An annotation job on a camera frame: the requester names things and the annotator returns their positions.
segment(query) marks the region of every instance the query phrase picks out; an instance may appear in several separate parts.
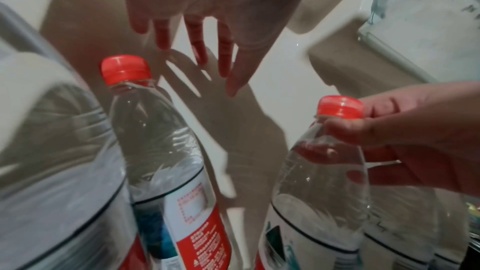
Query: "red bottle cap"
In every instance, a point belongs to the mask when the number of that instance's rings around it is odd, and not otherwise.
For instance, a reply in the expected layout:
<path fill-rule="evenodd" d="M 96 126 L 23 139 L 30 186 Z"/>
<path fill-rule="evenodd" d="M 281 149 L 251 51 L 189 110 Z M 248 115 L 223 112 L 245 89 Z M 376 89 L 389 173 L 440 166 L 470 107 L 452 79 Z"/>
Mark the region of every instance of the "red bottle cap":
<path fill-rule="evenodd" d="M 147 61 L 134 55 L 107 57 L 102 60 L 100 70 L 107 86 L 127 81 L 152 79 Z"/>
<path fill-rule="evenodd" d="M 347 96 L 325 96 L 318 102 L 316 114 L 347 120 L 361 119 L 364 117 L 364 104 L 358 99 Z"/>

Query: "bottle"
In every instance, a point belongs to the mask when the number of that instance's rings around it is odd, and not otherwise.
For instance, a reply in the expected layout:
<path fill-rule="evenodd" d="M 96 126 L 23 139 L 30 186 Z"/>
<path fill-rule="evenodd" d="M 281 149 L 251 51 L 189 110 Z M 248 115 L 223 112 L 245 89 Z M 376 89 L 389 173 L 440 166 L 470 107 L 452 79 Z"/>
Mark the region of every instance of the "bottle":
<path fill-rule="evenodd" d="M 439 240 L 431 270 L 457 270 L 470 243 L 469 210 L 463 195 L 435 189 L 438 200 Z"/>
<path fill-rule="evenodd" d="M 0 20 L 0 269 L 150 270 L 107 115 L 3 3 Z"/>
<path fill-rule="evenodd" d="M 364 268 L 426 270 L 438 240 L 436 205 L 432 188 L 370 185 Z"/>
<path fill-rule="evenodd" d="M 137 56 L 104 59 L 140 233 L 161 270 L 229 268 L 232 247 L 193 131 Z"/>
<path fill-rule="evenodd" d="M 267 211 L 255 270 L 349 270 L 367 219 L 362 151 L 325 134 L 326 119 L 363 117 L 359 100 L 325 96 L 316 121 L 289 151 Z"/>

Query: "barcode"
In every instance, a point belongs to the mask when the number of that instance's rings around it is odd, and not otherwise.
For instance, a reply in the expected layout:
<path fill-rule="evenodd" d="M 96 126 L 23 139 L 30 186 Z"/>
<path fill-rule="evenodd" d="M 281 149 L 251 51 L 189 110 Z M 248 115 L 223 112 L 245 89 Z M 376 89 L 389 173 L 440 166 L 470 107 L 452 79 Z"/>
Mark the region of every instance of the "barcode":
<path fill-rule="evenodd" d="M 393 267 L 391 270 L 419 270 L 420 268 L 415 267 L 414 265 L 408 264 L 404 262 L 403 260 L 396 260 L 393 263 Z"/>
<path fill-rule="evenodd" d="M 352 270 L 357 265 L 357 256 L 350 258 L 340 258 L 337 257 L 335 264 L 333 265 L 333 270 Z"/>
<path fill-rule="evenodd" d="M 165 263 L 165 269 L 162 270 L 182 270 L 182 266 L 180 266 L 180 261 L 178 259 L 169 260 Z"/>

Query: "hand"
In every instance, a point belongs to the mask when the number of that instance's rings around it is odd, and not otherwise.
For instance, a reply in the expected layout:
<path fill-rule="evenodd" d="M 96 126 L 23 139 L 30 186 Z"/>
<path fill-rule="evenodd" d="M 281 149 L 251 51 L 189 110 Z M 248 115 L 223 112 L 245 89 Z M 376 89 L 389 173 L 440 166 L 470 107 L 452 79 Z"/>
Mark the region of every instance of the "hand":
<path fill-rule="evenodd" d="M 218 20 L 218 71 L 230 97 L 246 85 L 280 35 L 300 0 L 126 0 L 132 28 L 144 34 L 153 21 L 160 49 L 171 44 L 170 18 L 182 14 L 197 64 L 207 63 L 203 20 Z M 234 44 L 238 45 L 232 65 Z"/>
<path fill-rule="evenodd" d="M 362 99 L 364 119 L 328 119 L 328 134 L 363 147 L 371 185 L 480 196 L 480 81 L 405 87 Z"/>

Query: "bottle cap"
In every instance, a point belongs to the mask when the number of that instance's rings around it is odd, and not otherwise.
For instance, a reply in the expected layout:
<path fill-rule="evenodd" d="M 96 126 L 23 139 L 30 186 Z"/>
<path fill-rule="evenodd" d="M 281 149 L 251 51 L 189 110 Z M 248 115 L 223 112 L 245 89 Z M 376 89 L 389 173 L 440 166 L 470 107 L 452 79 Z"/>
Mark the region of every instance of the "bottle cap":
<path fill-rule="evenodd" d="M 364 117 L 364 104 L 352 97 L 325 96 L 318 102 L 316 114 L 335 116 L 347 120 L 361 119 Z"/>
<path fill-rule="evenodd" d="M 102 60 L 101 75 L 107 86 L 152 78 L 147 61 L 134 55 L 116 55 Z"/>

